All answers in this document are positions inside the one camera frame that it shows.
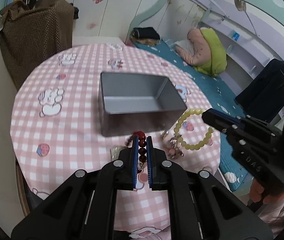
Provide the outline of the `right hand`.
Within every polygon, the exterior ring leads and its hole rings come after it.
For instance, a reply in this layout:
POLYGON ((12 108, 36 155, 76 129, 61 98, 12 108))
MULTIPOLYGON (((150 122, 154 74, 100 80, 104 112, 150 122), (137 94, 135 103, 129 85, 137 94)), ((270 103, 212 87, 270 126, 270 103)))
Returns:
MULTIPOLYGON (((256 180, 254 179, 252 181, 249 197, 250 199, 256 203, 260 202, 262 200, 262 194, 264 192, 264 187, 256 180)), ((284 192, 278 194, 278 195, 267 195, 263 198, 264 204, 270 204, 270 203, 276 203, 284 199, 284 192)))

